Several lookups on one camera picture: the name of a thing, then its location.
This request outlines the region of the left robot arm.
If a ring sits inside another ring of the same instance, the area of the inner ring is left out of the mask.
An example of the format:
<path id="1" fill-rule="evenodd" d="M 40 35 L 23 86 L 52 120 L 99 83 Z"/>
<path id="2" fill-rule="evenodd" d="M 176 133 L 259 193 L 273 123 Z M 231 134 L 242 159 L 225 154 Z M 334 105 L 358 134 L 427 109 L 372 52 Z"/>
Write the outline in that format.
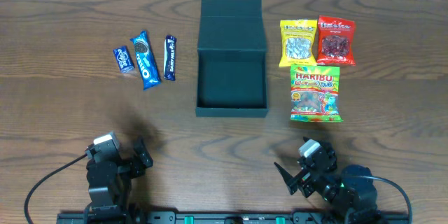
<path id="1" fill-rule="evenodd" d="M 91 203 L 83 212 L 84 223 L 145 223 L 146 214 L 130 204 L 132 179 L 143 176 L 153 159 L 140 136 L 134 142 L 134 154 L 123 159 L 114 133 L 94 140 L 85 151 L 88 193 Z"/>

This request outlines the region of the dark blue Dairy Milk bar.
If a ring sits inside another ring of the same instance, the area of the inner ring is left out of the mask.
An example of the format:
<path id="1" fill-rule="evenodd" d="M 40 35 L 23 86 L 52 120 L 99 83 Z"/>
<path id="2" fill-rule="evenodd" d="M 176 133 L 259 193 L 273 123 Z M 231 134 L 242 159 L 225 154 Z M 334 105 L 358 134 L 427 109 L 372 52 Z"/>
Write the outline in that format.
<path id="1" fill-rule="evenodd" d="M 164 78 L 175 81 L 176 37 L 167 35 L 164 41 Z"/>

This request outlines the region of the red candy bag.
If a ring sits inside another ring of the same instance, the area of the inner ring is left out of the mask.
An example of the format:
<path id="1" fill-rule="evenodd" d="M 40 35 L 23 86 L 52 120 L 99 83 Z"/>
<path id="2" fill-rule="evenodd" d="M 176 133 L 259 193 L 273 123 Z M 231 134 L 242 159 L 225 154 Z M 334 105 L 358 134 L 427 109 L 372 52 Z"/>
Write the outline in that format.
<path id="1" fill-rule="evenodd" d="M 356 23 L 338 17 L 320 16 L 318 19 L 318 65 L 356 64 L 352 42 Z"/>

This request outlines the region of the green Haribo gummy bag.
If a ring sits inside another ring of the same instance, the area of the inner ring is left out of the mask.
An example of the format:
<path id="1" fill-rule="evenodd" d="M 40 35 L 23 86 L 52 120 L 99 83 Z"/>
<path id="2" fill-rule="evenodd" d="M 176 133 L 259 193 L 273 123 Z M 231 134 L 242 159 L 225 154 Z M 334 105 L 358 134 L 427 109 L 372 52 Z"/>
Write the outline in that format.
<path id="1" fill-rule="evenodd" d="M 300 122 L 338 123 L 340 68 L 292 65 L 290 119 Z"/>

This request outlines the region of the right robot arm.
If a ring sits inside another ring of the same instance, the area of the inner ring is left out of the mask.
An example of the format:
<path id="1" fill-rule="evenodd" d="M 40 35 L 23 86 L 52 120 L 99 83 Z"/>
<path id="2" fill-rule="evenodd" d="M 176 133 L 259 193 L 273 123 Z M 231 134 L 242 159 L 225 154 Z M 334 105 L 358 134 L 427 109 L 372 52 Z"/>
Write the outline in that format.
<path id="1" fill-rule="evenodd" d="M 304 137 L 297 160 L 301 170 L 292 176 L 280 164 L 275 167 L 291 195 L 306 198 L 318 193 L 345 223 L 385 223 L 377 208 L 377 189 L 367 167 L 351 165 L 336 174 L 337 155 L 332 145 Z"/>

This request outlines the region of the yellow candy bag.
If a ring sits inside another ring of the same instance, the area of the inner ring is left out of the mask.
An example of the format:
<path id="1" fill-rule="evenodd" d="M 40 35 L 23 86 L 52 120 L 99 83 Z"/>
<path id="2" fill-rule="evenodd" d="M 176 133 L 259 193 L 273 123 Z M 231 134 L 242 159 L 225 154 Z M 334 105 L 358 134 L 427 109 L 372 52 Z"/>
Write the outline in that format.
<path id="1" fill-rule="evenodd" d="M 281 20 L 281 59 L 280 67 L 292 64 L 316 66 L 312 47 L 317 31 L 318 20 Z"/>

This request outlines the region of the blue Oreo cookie pack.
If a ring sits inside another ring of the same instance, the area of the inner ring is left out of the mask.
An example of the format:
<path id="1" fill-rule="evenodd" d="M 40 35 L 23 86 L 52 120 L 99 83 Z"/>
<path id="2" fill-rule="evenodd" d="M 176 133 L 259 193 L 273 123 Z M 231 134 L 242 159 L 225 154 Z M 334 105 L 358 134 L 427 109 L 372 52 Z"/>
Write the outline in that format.
<path id="1" fill-rule="evenodd" d="M 130 41 L 134 45 L 136 61 L 143 81 L 143 89 L 147 90 L 159 85 L 161 83 L 160 75 L 147 32 L 142 30 L 140 35 L 131 38 Z"/>

